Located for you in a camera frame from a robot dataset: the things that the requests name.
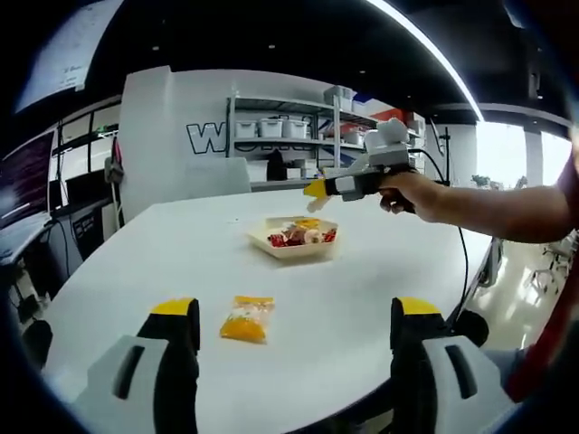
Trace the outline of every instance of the ceiling light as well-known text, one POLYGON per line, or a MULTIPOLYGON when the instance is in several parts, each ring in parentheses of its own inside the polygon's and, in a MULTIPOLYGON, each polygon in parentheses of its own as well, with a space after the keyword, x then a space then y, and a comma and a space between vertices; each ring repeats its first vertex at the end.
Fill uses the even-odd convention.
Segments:
POLYGON ((469 102, 469 104, 472 107, 472 109, 474 110, 474 112, 477 114, 479 121, 484 122, 485 118, 482 116, 482 112, 480 111, 480 108, 477 105, 477 101, 474 99, 474 97, 470 93, 469 88, 467 88, 467 85, 464 83, 464 81, 460 77, 459 73, 456 72, 454 67, 451 65, 451 63, 448 61, 448 59, 446 57, 444 57, 444 55, 441 53, 441 51, 438 49, 438 47, 436 45, 434 45, 432 43, 432 41, 430 39, 428 39, 428 37, 424 33, 422 33, 422 31, 418 27, 416 27, 408 18, 406 18, 403 14, 401 14, 395 8, 390 6, 386 1, 384 1, 384 0, 366 0, 366 1, 369 4, 380 9, 382 12, 384 12, 385 14, 390 16, 392 19, 394 19, 404 29, 406 29, 408 32, 410 32, 410 34, 412 36, 414 36, 414 38, 416 38, 418 40, 418 42, 420 42, 422 45, 424 45, 424 47, 429 52, 431 52, 431 54, 436 58, 436 60, 441 63, 442 67, 454 79, 457 86, 462 91, 462 94, 467 99, 467 101, 469 102))

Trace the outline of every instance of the person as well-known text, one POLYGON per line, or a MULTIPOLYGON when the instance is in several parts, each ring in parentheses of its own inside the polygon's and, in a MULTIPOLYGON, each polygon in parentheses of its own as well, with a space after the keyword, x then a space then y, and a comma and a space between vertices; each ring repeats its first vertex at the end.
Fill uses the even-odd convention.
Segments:
MULTIPOLYGON (((579 149, 565 164, 556 185, 495 191, 436 184, 417 173, 386 177, 381 186, 381 207, 403 211, 395 201, 401 194, 426 222, 446 223, 504 240, 524 243, 560 241, 579 228, 579 149)), ((572 267, 561 296, 537 342, 509 375, 506 391, 514 401, 524 400, 541 383, 569 330, 579 296, 579 266, 572 267)))

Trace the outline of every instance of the whiteboard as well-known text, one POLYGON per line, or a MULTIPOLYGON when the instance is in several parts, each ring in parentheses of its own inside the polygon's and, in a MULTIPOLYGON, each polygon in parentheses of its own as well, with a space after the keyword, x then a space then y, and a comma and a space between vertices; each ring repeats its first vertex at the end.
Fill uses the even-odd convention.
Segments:
POLYGON ((102 0, 73 13, 40 50, 15 112, 62 90, 83 89, 90 63, 123 0, 102 0))

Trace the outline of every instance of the hand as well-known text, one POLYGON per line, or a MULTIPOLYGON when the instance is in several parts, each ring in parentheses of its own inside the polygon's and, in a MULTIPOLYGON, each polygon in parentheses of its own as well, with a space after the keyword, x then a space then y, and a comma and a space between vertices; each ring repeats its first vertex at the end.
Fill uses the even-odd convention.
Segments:
POLYGON ((414 205, 416 215, 426 222, 436 222, 438 203, 444 192, 443 185, 436 184, 424 175, 405 172, 387 176, 380 185, 380 206, 387 212, 397 214, 404 211, 395 201, 396 191, 414 205))

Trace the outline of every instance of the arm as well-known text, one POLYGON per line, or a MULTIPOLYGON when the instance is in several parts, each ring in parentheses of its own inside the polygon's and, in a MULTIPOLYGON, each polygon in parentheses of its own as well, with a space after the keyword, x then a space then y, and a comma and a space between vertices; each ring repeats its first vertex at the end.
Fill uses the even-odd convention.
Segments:
POLYGON ((499 192, 445 187, 406 173, 385 179, 381 205, 394 213, 402 210, 391 202, 396 189, 427 222, 454 224, 512 241, 549 242, 562 239, 574 226, 571 204, 577 190, 559 185, 499 192))

